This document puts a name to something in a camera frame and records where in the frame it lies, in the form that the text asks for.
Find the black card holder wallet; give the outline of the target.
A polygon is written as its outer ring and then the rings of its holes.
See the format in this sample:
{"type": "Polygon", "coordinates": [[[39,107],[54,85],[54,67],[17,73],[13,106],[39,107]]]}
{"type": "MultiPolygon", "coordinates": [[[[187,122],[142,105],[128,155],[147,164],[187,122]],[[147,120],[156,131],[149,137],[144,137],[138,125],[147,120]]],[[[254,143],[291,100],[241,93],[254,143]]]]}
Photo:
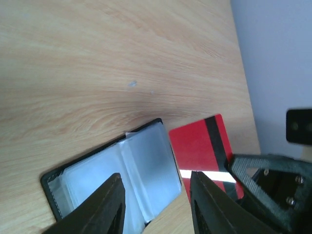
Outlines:
{"type": "Polygon", "coordinates": [[[140,234],[180,194],[181,180],[163,121],[154,119],[45,172],[40,183],[56,221],[83,207],[104,184],[121,207],[124,234],[140,234]]]}

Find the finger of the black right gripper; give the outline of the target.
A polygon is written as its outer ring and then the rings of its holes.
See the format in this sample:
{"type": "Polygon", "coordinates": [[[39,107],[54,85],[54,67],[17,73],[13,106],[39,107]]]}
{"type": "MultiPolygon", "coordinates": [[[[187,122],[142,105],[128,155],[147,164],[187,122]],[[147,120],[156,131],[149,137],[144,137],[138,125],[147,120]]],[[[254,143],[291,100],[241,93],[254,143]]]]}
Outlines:
{"type": "Polygon", "coordinates": [[[281,155],[234,154],[227,169],[242,207],[277,232],[312,230],[312,164],[281,155]]]}

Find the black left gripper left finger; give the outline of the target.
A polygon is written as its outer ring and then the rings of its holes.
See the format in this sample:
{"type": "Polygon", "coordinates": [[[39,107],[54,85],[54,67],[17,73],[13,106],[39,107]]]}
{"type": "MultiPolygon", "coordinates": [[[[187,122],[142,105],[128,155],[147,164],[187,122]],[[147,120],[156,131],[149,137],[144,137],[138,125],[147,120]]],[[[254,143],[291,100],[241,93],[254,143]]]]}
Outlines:
{"type": "Polygon", "coordinates": [[[82,204],[44,233],[121,234],[125,208],[125,189],[121,175],[114,173],[82,204]]]}

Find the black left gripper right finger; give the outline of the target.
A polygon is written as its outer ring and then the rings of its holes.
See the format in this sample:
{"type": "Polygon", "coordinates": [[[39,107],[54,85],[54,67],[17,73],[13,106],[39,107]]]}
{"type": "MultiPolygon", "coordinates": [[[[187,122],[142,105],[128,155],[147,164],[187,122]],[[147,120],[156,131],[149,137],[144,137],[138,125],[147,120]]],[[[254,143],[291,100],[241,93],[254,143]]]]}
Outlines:
{"type": "Polygon", "coordinates": [[[192,171],[190,195],[196,234],[275,233],[229,198],[203,172],[192,171]]]}

